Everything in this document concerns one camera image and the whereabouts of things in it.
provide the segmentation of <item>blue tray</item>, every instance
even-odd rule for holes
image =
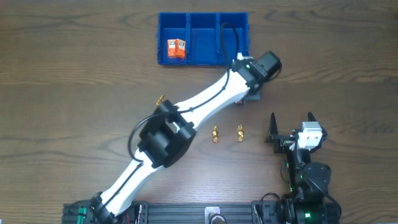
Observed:
[[[224,65],[220,27],[223,22],[235,26],[239,35],[239,52],[249,55],[249,25],[247,12],[160,12],[157,34],[157,60],[161,65]],[[168,58],[167,40],[186,41],[185,60]],[[230,27],[224,28],[224,43],[228,59],[236,51],[236,39]]]

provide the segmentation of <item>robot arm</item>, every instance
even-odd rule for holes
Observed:
[[[135,157],[142,162],[133,160],[111,188],[92,198],[91,209],[98,223],[117,223],[118,215],[130,207],[149,176],[171,166],[185,154],[196,130],[204,121],[225,106],[260,90],[262,84],[281,66],[272,52],[264,54],[258,61],[239,53],[229,77],[225,73],[212,86],[188,100],[175,105],[165,101],[159,105],[154,114],[160,116],[148,120],[140,133],[141,142]],[[179,113],[210,99],[221,89],[223,91],[203,106]],[[167,123],[176,126],[177,131],[172,131]]]

